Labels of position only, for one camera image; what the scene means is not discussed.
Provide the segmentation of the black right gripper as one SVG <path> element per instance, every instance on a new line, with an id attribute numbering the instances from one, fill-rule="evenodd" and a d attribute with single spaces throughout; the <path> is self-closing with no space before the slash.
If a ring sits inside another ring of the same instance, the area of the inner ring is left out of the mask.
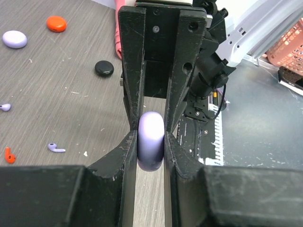
<path id="1" fill-rule="evenodd" d="M 174 131 L 186 107 L 183 100 L 202 44 L 206 12 L 181 8 L 168 2 L 138 1 L 136 7 L 122 6 L 118 12 L 131 130 L 138 129 L 144 96 L 167 97 L 168 132 Z"/>

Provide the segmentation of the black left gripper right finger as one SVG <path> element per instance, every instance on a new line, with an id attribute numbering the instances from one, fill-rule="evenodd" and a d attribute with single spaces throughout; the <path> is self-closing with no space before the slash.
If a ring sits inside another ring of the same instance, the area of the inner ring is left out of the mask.
<path id="1" fill-rule="evenodd" d="M 164 200 L 167 227 L 300 227 L 303 174 L 206 166 L 167 132 Z"/>

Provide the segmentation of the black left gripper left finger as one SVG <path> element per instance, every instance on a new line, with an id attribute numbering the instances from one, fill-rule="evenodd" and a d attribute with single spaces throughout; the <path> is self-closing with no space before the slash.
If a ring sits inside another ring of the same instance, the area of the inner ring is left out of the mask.
<path id="1" fill-rule="evenodd" d="M 137 131 L 86 166 L 0 169 L 3 227 L 130 227 L 134 218 Z"/>

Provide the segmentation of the lilac earbud table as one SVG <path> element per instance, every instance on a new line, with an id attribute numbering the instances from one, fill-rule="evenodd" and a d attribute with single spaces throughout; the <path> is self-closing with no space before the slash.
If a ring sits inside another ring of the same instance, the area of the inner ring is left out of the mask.
<path id="1" fill-rule="evenodd" d="M 63 153 L 63 152 L 66 152 L 65 149 L 63 148 L 57 148 L 57 145 L 55 143 L 49 143 L 47 145 L 48 149 L 52 152 L 55 152 L 55 153 Z"/>

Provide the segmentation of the black earbud charging case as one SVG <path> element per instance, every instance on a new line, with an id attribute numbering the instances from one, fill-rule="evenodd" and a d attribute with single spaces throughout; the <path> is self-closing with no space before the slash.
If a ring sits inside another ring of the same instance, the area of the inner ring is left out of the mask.
<path id="1" fill-rule="evenodd" d="M 109 77 L 114 72 L 114 66 L 109 61 L 98 61 L 95 64 L 95 73 L 101 77 Z"/>

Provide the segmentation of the lilac earbud case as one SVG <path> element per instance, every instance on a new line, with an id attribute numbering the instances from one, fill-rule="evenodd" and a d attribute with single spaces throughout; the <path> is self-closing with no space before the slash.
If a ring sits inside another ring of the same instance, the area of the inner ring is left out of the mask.
<path id="1" fill-rule="evenodd" d="M 24 33 L 10 30 L 3 34 L 2 40 L 7 47 L 20 49 L 27 45 L 27 37 Z"/>
<path id="2" fill-rule="evenodd" d="M 160 168 L 164 156 L 164 121 L 158 112 L 144 113 L 139 120 L 137 158 L 147 172 Z"/>

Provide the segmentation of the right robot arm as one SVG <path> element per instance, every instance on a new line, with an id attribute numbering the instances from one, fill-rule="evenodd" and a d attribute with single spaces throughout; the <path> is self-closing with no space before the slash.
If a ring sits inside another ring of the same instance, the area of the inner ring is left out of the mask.
<path id="1" fill-rule="evenodd" d="M 206 97 L 226 84 L 256 45 L 270 46 L 286 22 L 302 13 L 300 0 L 138 0 L 117 2 L 124 103 L 138 129 L 146 96 L 165 98 L 172 131 L 189 91 Z"/>

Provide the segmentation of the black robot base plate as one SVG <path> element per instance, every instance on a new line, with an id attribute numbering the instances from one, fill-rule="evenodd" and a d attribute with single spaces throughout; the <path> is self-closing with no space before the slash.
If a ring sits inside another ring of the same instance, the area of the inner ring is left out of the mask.
<path id="1" fill-rule="evenodd" d="M 214 158 L 214 120 L 206 118 L 206 115 L 216 115 L 209 110 L 212 94 L 207 99 L 190 96 L 178 122 L 177 140 L 180 146 L 204 165 L 206 158 Z"/>

